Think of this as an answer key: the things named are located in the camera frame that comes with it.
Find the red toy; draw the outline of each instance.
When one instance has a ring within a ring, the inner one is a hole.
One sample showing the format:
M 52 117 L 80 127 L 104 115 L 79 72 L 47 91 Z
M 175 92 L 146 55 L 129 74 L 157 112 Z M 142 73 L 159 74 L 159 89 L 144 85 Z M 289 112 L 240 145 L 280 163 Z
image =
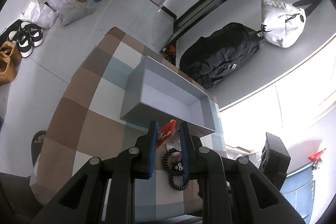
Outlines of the red toy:
M 314 155 L 311 155 L 310 157 L 308 157 L 308 159 L 311 160 L 311 161 L 317 161 L 317 160 L 321 157 L 321 155 L 323 154 L 323 152 L 324 152 L 325 150 L 326 150 L 326 148 L 323 149 L 323 150 L 320 151 L 320 152 L 315 153 Z
M 176 120 L 171 120 L 168 124 L 166 124 L 163 127 L 163 129 L 159 133 L 156 149 L 158 149 L 160 145 L 163 144 L 163 142 L 176 131 L 175 126 L 176 126 Z

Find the white nike bag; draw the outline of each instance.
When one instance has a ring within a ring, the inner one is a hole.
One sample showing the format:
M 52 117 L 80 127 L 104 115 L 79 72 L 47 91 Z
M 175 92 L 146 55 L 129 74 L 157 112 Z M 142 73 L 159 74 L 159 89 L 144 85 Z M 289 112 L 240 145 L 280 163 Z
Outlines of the white nike bag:
M 300 0 L 288 4 L 261 0 L 261 31 L 266 41 L 283 48 L 293 45 L 302 34 L 306 17 L 322 0 Z M 306 9 L 298 8 L 309 5 Z

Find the plaid blanket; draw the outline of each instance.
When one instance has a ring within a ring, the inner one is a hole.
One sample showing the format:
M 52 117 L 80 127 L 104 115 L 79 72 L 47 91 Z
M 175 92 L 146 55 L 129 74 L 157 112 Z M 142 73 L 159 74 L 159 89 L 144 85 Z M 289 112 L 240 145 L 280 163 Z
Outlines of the plaid blanket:
M 46 204 L 91 157 L 116 157 L 147 133 L 147 128 L 120 120 L 128 75 L 143 56 L 157 60 L 209 95 L 216 132 L 202 137 L 202 144 L 226 155 L 216 98 L 159 54 L 114 27 L 76 71 L 53 115 L 30 181 L 39 202 Z M 162 165 L 165 152 L 165 145 L 157 150 L 152 178 L 135 182 L 136 222 L 202 208 L 197 181 L 191 181 L 184 191 L 169 186 Z

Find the black backpack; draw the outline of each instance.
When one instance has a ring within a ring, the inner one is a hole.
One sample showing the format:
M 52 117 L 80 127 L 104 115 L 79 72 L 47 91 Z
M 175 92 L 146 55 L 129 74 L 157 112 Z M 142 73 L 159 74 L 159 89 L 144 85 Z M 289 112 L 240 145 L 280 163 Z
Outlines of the black backpack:
M 211 88 L 259 49 L 259 32 L 231 22 L 209 37 L 200 37 L 182 55 L 179 68 L 202 87 Z

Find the blue gripper pad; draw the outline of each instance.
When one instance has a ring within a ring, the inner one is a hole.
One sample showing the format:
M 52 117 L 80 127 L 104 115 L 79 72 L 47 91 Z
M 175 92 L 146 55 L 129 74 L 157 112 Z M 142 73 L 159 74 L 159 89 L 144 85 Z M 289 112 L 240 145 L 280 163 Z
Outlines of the blue gripper pad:
M 159 135 L 159 125 L 157 122 L 154 124 L 153 134 L 151 145 L 148 152 L 148 176 L 151 178 L 155 168 L 155 158 L 156 158 L 156 144 L 158 142 L 158 135 Z
M 189 169 L 189 157 L 188 157 L 188 149 L 185 142 L 185 133 L 183 131 L 182 125 L 180 124 L 180 142 L 181 142 L 181 153 L 183 160 L 184 173 L 186 177 L 189 177 L 190 169 Z

